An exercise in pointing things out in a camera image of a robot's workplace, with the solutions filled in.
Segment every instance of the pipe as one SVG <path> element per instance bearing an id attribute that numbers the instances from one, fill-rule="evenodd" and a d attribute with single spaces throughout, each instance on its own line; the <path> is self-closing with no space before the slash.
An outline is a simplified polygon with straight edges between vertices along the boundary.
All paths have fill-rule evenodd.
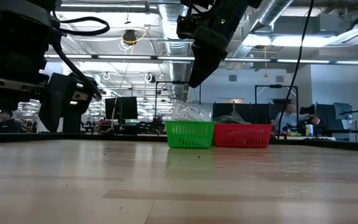
<path id="1" fill-rule="evenodd" d="M 258 21 L 263 26 L 271 26 L 294 0 L 264 0 Z"/>
<path id="2" fill-rule="evenodd" d="M 195 58 L 190 56 L 154 56 L 154 55 L 67 55 L 72 62 L 137 62 L 142 63 L 180 63 L 194 62 Z M 48 62 L 61 62 L 62 60 L 56 54 L 45 54 Z M 285 63 L 296 64 L 297 59 L 285 58 L 234 58 L 228 57 L 223 62 L 254 62 L 254 63 Z M 301 59 L 301 64 L 306 65 L 358 65 L 358 60 L 314 60 Z"/>
<path id="3" fill-rule="evenodd" d="M 251 31 L 274 24 L 274 22 L 281 16 L 281 14 L 283 14 L 283 12 L 291 5 L 293 1 L 294 0 L 264 0 L 260 6 L 261 10 L 259 12 L 257 22 L 254 26 L 251 27 Z M 242 44 L 236 50 L 234 57 L 244 58 L 248 56 L 254 47 L 254 45 Z M 232 70 L 236 64 L 237 63 L 228 63 L 226 65 L 226 69 Z"/>
<path id="4" fill-rule="evenodd" d="M 186 6 L 177 4 L 162 4 L 158 5 L 162 17 L 162 30 L 164 39 L 177 39 L 177 19 L 179 15 L 184 16 L 187 11 Z M 165 50 L 169 56 L 187 56 L 189 53 L 189 44 L 186 42 L 167 42 L 165 43 Z M 190 79 L 190 73 L 187 72 L 187 64 L 171 63 L 170 65 L 170 78 L 173 81 L 185 81 Z M 183 90 L 173 85 L 173 95 L 180 96 L 183 100 L 183 91 L 188 90 L 188 87 Z"/>

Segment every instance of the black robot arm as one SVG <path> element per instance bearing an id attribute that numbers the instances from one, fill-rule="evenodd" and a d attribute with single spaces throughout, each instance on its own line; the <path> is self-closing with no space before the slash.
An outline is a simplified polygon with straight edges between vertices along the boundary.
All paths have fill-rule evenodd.
<path id="1" fill-rule="evenodd" d="M 230 43 L 248 6 L 258 8 L 261 0 L 180 0 L 189 7 L 186 16 L 178 17 L 177 34 L 194 39 L 195 62 L 189 86 L 195 88 L 207 79 L 226 58 Z M 201 12 L 195 5 L 211 9 Z"/>
<path id="2" fill-rule="evenodd" d="M 69 30 L 51 16 L 58 0 L 0 0 L 0 110 L 16 110 L 17 104 L 40 100 L 39 118 L 45 127 L 56 131 L 58 120 L 67 110 L 84 113 L 93 98 L 100 100 L 96 82 L 86 77 L 67 59 L 60 45 Z M 73 35 L 99 35 L 110 27 L 106 21 L 86 17 L 62 23 L 96 21 L 101 30 L 76 32 Z M 52 45 L 71 68 L 69 76 L 40 73 L 47 63 L 44 54 Z"/>

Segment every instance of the wooden surface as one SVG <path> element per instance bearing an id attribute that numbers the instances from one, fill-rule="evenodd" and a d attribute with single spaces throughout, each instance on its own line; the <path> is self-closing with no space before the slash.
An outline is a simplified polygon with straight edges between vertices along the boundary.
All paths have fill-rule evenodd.
<path id="1" fill-rule="evenodd" d="M 0 223 L 358 224 L 358 152 L 0 144 Z"/>

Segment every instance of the person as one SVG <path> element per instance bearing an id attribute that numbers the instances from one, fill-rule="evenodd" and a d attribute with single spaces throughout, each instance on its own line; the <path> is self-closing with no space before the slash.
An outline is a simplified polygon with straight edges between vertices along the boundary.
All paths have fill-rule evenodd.
<path id="1" fill-rule="evenodd" d="M 326 129 L 326 126 L 323 124 L 323 122 L 320 121 L 320 118 L 316 115 L 310 119 L 300 121 L 298 132 L 306 136 L 306 125 L 308 124 L 313 125 L 313 133 L 315 136 L 322 134 L 323 131 Z"/>
<path id="2" fill-rule="evenodd" d="M 297 127 L 297 120 L 296 120 L 296 113 L 294 113 L 295 111 L 295 106 L 293 104 L 288 104 L 287 107 L 285 108 L 284 111 L 284 115 L 283 118 L 281 120 L 281 133 L 285 133 L 288 125 L 290 126 L 294 126 Z M 276 132 L 278 132 L 278 123 L 280 122 L 280 116 L 281 113 L 279 113 L 275 119 L 275 130 Z M 320 123 L 320 119 L 318 118 L 317 115 L 315 114 L 300 114 L 299 115 L 299 121 L 304 121 L 304 120 L 310 120 L 311 123 L 313 124 L 319 124 Z"/>
<path id="3" fill-rule="evenodd" d="M 12 119 L 12 111 L 2 110 L 0 112 L 0 133 L 17 133 L 19 129 L 14 119 Z"/>

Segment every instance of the ceiling light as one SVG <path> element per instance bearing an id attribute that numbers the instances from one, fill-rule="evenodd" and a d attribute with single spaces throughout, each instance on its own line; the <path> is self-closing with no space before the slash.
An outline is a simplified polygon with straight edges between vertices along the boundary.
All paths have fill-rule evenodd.
<path id="1" fill-rule="evenodd" d="M 184 60 L 184 61 L 194 61 L 195 58 L 194 57 L 173 57 L 173 56 L 168 56 L 168 57 L 164 57 L 164 56 L 159 56 L 157 57 L 158 60 Z"/>
<path id="2" fill-rule="evenodd" d="M 337 65 L 358 65 L 356 61 L 337 61 Z"/>
<path id="3" fill-rule="evenodd" d="M 297 59 L 278 59 L 278 63 L 297 63 Z M 300 63 L 327 64 L 329 60 L 300 60 Z"/>
<path id="4" fill-rule="evenodd" d="M 142 8 L 143 5 L 127 5 L 127 4 L 62 4 L 61 7 L 121 7 L 121 8 Z M 151 9 L 156 9 L 156 6 L 149 6 Z"/>
<path id="5" fill-rule="evenodd" d="M 327 37 L 306 36 L 303 40 L 304 47 L 322 47 L 328 43 Z M 300 35 L 279 35 L 274 37 L 272 45 L 282 47 L 299 47 L 301 45 Z"/>
<path id="6" fill-rule="evenodd" d="M 358 36 L 358 29 L 352 29 L 336 37 L 330 37 L 328 39 L 327 45 L 345 44 L 346 42 L 350 41 L 351 39 L 357 36 Z"/>
<path id="7" fill-rule="evenodd" d="M 268 46 L 272 44 L 270 37 L 262 36 L 262 35 L 255 35 L 249 34 L 244 41 L 242 42 L 244 45 L 256 46 L 256 45 L 263 45 Z"/>
<path id="8" fill-rule="evenodd" d="M 139 59 L 139 60 L 150 60 L 150 56 L 125 56 L 125 55 L 98 55 L 100 59 Z"/>
<path id="9" fill-rule="evenodd" d="M 46 58 L 60 58 L 59 55 L 53 55 L 53 54 L 45 54 Z"/>
<path id="10" fill-rule="evenodd" d="M 92 58 L 92 55 L 66 55 L 71 58 Z"/>
<path id="11" fill-rule="evenodd" d="M 225 62 L 271 62 L 271 59 L 264 58 L 227 58 L 224 60 Z"/>

